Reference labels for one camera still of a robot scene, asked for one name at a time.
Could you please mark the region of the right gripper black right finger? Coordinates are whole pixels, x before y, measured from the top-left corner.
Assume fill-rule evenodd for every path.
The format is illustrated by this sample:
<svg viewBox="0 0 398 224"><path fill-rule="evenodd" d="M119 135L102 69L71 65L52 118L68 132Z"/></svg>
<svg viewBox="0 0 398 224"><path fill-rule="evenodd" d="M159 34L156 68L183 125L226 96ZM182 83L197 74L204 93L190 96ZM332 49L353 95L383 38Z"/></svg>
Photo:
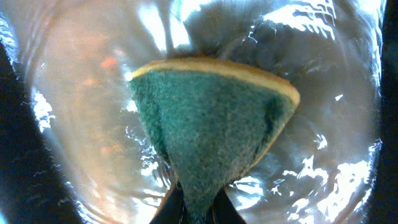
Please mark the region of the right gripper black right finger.
<svg viewBox="0 0 398 224"><path fill-rule="evenodd" d="M224 189L218 192L213 202L213 223L246 224L234 208Z"/></svg>

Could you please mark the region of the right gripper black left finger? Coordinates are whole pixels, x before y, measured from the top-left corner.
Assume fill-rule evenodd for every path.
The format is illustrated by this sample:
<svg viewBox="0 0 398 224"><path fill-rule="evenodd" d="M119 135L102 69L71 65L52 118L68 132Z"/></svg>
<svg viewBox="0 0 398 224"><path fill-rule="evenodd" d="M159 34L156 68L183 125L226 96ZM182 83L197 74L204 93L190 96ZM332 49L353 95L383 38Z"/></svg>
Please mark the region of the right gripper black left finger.
<svg viewBox="0 0 398 224"><path fill-rule="evenodd" d="M183 190L179 182L174 183L163 198L150 224L186 224L187 215Z"/></svg>

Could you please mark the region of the green yellow sponge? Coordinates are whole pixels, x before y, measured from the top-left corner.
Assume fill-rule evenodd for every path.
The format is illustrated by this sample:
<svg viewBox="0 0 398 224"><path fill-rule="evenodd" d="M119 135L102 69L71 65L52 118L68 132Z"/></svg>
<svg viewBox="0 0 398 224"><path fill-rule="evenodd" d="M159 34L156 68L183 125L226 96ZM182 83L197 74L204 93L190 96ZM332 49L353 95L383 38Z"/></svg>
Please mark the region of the green yellow sponge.
<svg viewBox="0 0 398 224"><path fill-rule="evenodd" d="M211 58L153 61L132 73L129 88L189 223L215 219L222 189L259 163L300 103L288 80Z"/></svg>

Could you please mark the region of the white plate with stain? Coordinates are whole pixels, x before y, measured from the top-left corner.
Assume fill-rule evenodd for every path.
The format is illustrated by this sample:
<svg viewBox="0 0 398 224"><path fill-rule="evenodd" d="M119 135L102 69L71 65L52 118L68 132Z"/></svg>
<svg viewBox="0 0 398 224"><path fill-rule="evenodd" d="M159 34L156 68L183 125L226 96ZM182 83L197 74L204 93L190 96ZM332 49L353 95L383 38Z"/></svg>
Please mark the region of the white plate with stain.
<svg viewBox="0 0 398 224"><path fill-rule="evenodd" d="M128 88L202 56L287 79L301 102L225 192L246 223L362 223L376 178L385 1L2 1L1 45L87 223L149 223L175 183Z"/></svg>

